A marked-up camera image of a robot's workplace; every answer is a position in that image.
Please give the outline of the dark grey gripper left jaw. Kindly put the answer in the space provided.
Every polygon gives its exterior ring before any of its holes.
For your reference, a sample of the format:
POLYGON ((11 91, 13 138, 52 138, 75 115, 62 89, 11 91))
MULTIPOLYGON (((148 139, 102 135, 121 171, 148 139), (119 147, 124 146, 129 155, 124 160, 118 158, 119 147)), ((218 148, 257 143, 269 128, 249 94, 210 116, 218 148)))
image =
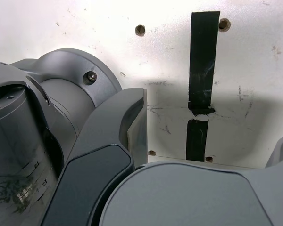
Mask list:
POLYGON ((85 122, 40 224, 98 225, 113 190, 147 161, 147 92, 124 89, 85 122))

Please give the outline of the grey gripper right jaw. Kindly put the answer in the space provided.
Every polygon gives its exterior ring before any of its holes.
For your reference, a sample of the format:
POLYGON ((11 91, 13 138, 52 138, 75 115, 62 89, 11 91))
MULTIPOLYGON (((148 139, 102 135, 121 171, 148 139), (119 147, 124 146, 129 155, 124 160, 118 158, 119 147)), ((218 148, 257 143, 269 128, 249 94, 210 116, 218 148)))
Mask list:
POLYGON ((279 162, 264 169, 219 170, 150 163, 108 198, 101 226, 283 226, 283 139, 279 162))

